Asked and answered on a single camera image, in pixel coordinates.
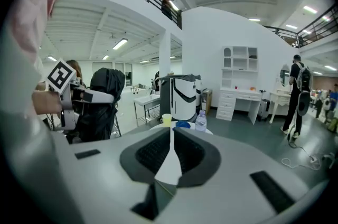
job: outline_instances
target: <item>sneaker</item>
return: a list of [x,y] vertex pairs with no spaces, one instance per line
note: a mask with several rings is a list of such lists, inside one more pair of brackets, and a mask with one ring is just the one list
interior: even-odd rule
[[282,126],[280,127],[280,130],[281,130],[285,135],[287,135],[288,130],[283,130],[283,127],[282,127]]

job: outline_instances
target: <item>ceiling light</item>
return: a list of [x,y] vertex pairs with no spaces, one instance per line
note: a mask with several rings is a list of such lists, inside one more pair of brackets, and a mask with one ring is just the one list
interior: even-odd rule
[[330,19],[326,16],[323,16],[322,19],[325,20],[325,21],[330,21]]
[[128,39],[122,38],[121,41],[117,43],[112,49],[117,50],[119,49],[122,45],[128,42]]
[[297,27],[292,26],[292,25],[286,25],[287,27],[291,27],[292,29],[297,29]]
[[316,14],[316,13],[317,13],[316,10],[314,10],[314,9],[312,9],[311,7],[308,7],[308,6],[304,6],[304,9],[305,9],[305,10],[308,10],[309,12],[311,12],[311,13],[313,13],[313,14]]
[[179,11],[180,10],[172,1],[170,1],[170,4],[174,8],[175,11]]
[[57,61],[57,59],[54,59],[52,56],[48,56],[48,59],[50,59],[52,61]]
[[330,70],[337,71],[337,69],[331,67],[331,66],[325,66],[326,68],[329,68]]

